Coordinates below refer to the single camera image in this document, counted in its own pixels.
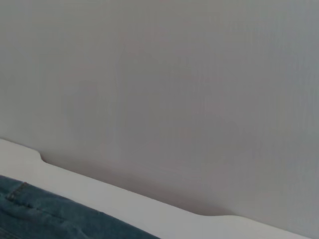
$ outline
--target wall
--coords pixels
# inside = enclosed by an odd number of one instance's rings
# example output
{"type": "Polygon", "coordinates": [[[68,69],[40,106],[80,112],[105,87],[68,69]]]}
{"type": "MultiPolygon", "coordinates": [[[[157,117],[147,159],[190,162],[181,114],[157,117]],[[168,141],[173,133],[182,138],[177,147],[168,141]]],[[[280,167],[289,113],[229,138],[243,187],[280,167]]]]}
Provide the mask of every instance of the wall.
{"type": "Polygon", "coordinates": [[[3,0],[0,136],[195,213],[319,239],[318,11],[3,0]]]}

